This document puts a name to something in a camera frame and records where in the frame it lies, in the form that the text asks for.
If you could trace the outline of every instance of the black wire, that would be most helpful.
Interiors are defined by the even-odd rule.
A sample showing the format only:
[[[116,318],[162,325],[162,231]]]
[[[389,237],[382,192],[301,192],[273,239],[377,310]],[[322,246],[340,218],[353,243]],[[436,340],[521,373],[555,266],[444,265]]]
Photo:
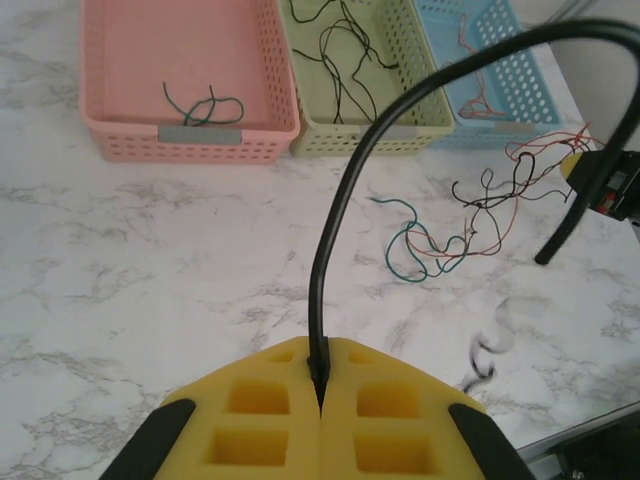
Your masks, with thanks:
[[[317,379],[328,381],[329,378],[330,358],[323,327],[324,281],[329,259],[360,172],[378,141],[396,120],[438,88],[521,50],[543,43],[575,38],[601,39],[623,46],[633,54],[636,64],[640,66],[640,29],[635,26],[615,20],[583,19],[542,25],[496,43],[423,79],[404,92],[382,112],[371,128],[367,129],[351,156],[338,186],[311,269],[309,281],[309,364],[314,382]],[[538,263],[548,263],[573,232],[591,201],[613,174],[620,153],[639,122],[640,81],[636,84],[635,93],[626,113],[604,150],[600,153],[602,155],[600,168],[594,169],[590,174],[585,188],[578,192],[564,220],[536,256]],[[319,385],[316,382],[316,391],[324,392],[325,387],[326,384]],[[323,399],[319,396],[318,400],[322,405]]]
[[[302,25],[304,25],[305,23],[311,23],[313,21],[315,21],[320,15],[322,15],[322,12],[324,11],[325,8],[327,8],[329,6],[329,4],[335,2],[336,0],[327,0],[325,2],[324,5],[322,5],[322,7],[320,7],[320,10],[318,10],[318,13],[316,13],[313,17],[308,18],[306,20],[300,20],[298,17],[296,17],[296,12],[293,9],[293,0],[289,0],[289,6],[291,7],[291,16],[293,17],[293,19],[297,22],[300,23]]]
[[[294,8],[293,8],[293,1],[289,0],[289,6],[291,8],[291,16],[299,24],[312,22],[312,21],[316,20],[318,17],[320,17],[322,11],[332,1],[336,1],[336,0],[329,0],[328,2],[323,4],[322,7],[320,8],[320,10],[312,18],[310,18],[308,20],[300,20],[295,15],[295,11],[294,11]],[[336,98],[336,115],[335,115],[335,117],[333,119],[333,123],[338,123],[338,122],[344,123],[344,119],[342,118],[342,113],[341,113],[341,111],[342,111],[342,91],[343,90],[344,90],[345,94],[349,97],[349,99],[354,103],[354,105],[356,105],[358,110],[360,110],[360,112],[362,112],[362,114],[365,116],[365,118],[369,122],[373,123],[375,121],[375,119],[378,118],[378,109],[377,109],[375,100],[373,98],[373,95],[371,94],[371,91],[366,87],[366,85],[360,79],[357,78],[357,75],[360,73],[360,70],[362,69],[362,67],[364,65],[365,59],[369,59],[370,61],[374,61],[374,59],[372,58],[371,54],[373,54],[375,56],[375,61],[377,61],[377,63],[384,69],[389,69],[389,70],[396,69],[396,68],[398,68],[398,64],[397,63],[395,63],[395,64],[386,64],[386,63],[384,63],[382,61],[378,51],[371,46],[371,38],[369,37],[367,32],[357,22],[357,20],[355,19],[355,17],[353,16],[351,11],[349,10],[349,7],[345,3],[345,1],[344,0],[339,0],[339,1],[340,1],[340,9],[342,11],[343,18],[338,19],[333,25],[325,28],[320,33],[320,37],[318,39],[318,48],[319,48],[319,52],[320,52],[320,58],[315,58],[312,55],[306,54],[306,53],[304,53],[304,52],[302,52],[302,51],[300,51],[298,49],[292,49],[292,50],[293,50],[294,53],[296,53],[298,55],[301,55],[302,57],[306,58],[307,60],[311,60],[313,62],[322,63],[324,65],[325,69],[329,72],[329,75],[331,76],[331,80],[333,82],[333,89],[334,89],[334,94],[335,94],[335,98]],[[346,27],[342,26],[341,25],[342,23],[346,23],[347,26]],[[346,32],[349,32],[349,33],[353,34],[358,39],[358,41],[362,44],[364,52],[362,54],[362,57],[360,57],[360,60],[358,61],[358,65],[356,67],[356,70],[351,74],[351,79],[354,81],[354,83],[359,85],[360,88],[362,88],[362,90],[365,92],[366,96],[368,97],[369,102],[371,103],[371,106],[372,106],[373,116],[369,115],[369,113],[367,113],[367,111],[364,109],[362,104],[360,104],[360,102],[358,102],[355,99],[355,97],[351,94],[351,92],[347,88],[346,84],[342,81],[342,77],[340,75],[340,71],[338,70],[337,66],[330,59],[330,57],[327,55],[327,49],[328,49],[328,46],[329,46],[329,40],[331,39],[331,36],[332,36],[333,32],[336,31],[336,30],[344,30]]]

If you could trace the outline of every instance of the marble table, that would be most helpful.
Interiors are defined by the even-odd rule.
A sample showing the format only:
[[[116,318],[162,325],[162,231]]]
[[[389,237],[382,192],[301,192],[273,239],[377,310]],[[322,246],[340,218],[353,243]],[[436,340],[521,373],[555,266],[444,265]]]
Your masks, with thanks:
[[[305,335],[311,261],[345,164],[104,162],[78,115],[77,4],[0,9],[0,477],[11,480],[97,478],[168,392]],[[550,50],[537,55],[578,131]],[[412,202],[446,238],[468,214],[451,184],[479,194],[486,167],[507,179],[512,164],[438,150],[369,161],[332,257],[326,331],[459,385],[498,304],[544,304],[541,317],[515,319],[513,350],[473,393],[520,447],[640,399],[640,245],[629,224],[588,213],[537,266],[567,208],[550,195],[523,202],[498,255],[419,285],[395,279],[383,250],[409,216],[369,197]],[[557,173],[535,192],[554,186]],[[512,208],[497,212],[502,225]],[[482,225],[478,246],[489,246]],[[412,268],[402,253],[394,261]]]

